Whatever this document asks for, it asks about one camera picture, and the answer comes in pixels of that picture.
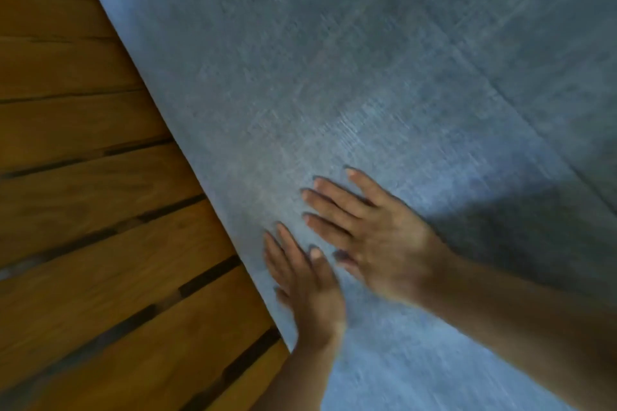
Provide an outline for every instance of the fingernail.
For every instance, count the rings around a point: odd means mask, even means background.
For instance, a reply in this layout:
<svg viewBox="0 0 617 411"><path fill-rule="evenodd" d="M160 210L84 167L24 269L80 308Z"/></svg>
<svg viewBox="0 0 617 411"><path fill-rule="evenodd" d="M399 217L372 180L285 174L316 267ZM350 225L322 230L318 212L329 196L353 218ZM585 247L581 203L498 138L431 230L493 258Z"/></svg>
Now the fingernail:
<svg viewBox="0 0 617 411"><path fill-rule="evenodd" d="M313 247L313 248L310 250L310 257L311 257L311 260L316 260L316 259L318 259L318 258L321 258L321 257L322 257L322 255L323 255L323 253L322 253L322 252L321 252L321 251L320 251L317 247Z"/></svg>

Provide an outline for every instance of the right hand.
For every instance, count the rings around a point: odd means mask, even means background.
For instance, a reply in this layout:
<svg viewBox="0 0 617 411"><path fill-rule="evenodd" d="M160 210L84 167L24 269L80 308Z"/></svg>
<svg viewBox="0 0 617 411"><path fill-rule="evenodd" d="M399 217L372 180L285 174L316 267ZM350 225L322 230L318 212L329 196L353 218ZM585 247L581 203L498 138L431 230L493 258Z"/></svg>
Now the right hand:
<svg viewBox="0 0 617 411"><path fill-rule="evenodd" d="M421 304L423 293L439 282L456 258L435 232L407 205L363 172L347 169L349 180L368 200L318 177L303 200L320 216L307 214L308 227L347 256L339 265L376 294Z"/></svg>

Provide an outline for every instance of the gray fabric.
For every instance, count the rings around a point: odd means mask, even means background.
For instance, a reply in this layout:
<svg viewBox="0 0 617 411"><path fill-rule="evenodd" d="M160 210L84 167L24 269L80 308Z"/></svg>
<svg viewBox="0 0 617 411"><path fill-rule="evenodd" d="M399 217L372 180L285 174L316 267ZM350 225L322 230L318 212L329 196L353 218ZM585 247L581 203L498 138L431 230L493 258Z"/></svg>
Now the gray fabric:
<svg viewBox="0 0 617 411"><path fill-rule="evenodd" d="M617 299L615 0L101 0L288 344L261 233L356 166L464 256ZM327 410L560 410L340 274Z"/></svg>

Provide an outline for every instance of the left hand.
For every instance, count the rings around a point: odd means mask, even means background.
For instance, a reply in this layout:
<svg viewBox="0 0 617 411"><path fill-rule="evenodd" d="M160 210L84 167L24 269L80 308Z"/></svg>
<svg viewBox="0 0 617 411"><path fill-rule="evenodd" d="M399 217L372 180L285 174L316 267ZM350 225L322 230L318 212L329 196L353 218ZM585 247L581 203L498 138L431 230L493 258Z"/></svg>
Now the left hand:
<svg viewBox="0 0 617 411"><path fill-rule="evenodd" d="M298 346L338 348L347 326L345 300L332 267L318 248L310 261L283 224L276 226L282 246L266 232L264 259L278 283L276 298L291 309L298 329Z"/></svg>

